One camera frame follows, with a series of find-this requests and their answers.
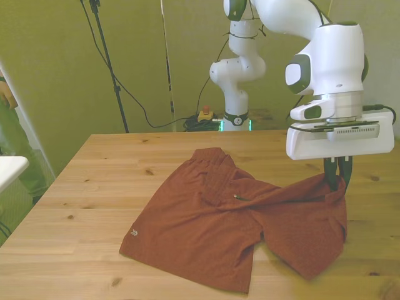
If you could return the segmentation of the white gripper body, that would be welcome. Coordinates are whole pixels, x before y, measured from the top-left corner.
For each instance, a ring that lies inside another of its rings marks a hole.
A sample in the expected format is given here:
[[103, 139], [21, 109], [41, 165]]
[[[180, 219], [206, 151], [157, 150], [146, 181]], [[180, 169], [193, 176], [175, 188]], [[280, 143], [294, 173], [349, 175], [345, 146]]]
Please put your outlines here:
[[355, 124], [295, 123], [287, 131], [286, 153], [293, 160], [389, 153], [394, 149], [393, 114], [363, 114]]

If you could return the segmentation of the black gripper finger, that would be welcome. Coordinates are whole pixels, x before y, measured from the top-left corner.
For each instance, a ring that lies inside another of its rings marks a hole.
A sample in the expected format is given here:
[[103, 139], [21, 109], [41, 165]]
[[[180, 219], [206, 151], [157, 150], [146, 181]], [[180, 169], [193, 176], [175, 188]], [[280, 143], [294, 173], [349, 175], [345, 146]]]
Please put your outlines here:
[[331, 191], [338, 190], [338, 180], [336, 178], [337, 169], [338, 159], [336, 157], [324, 158], [324, 178]]
[[346, 189], [349, 187], [353, 172], [353, 157], [344, 156], [339, 158], [339, 175], [343, 178]]

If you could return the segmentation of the person bare hand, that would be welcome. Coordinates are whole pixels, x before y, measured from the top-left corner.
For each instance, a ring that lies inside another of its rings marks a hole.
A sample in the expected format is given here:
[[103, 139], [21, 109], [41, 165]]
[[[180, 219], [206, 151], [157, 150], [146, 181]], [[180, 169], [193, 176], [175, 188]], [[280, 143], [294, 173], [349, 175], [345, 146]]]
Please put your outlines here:
[[1, 99], [3, 100], [4, 104], [9, 109], [16, 109], [18, 107], [18, 102], [16, 101], [10, 87], [4, 81], [1, 81]]

